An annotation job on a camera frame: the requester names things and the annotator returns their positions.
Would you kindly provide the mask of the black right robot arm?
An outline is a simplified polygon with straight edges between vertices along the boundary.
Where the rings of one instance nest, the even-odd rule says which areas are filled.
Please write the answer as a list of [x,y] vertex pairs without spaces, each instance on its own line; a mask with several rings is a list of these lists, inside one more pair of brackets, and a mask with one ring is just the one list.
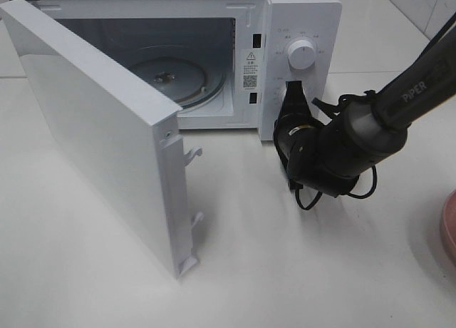
[[[287,82],[273,137],[289,188],[352,196],[360,174],[401,150],[411,123],[454,94],[454,16],[379,92],[343,94],[331,105],[307,101],[300,81]],[[327,124],[311,115],[310,103],[329,117]]]

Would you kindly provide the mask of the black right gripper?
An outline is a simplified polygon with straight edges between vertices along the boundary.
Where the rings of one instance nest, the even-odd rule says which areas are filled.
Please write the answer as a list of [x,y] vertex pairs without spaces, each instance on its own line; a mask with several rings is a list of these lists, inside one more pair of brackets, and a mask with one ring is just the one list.
[[312,116],[301,81],[287,81],[284,103],[274,124],[274,146],[287,175],[338,175],[329,164],[336,153],[323,145],[329,141],[328,125]]

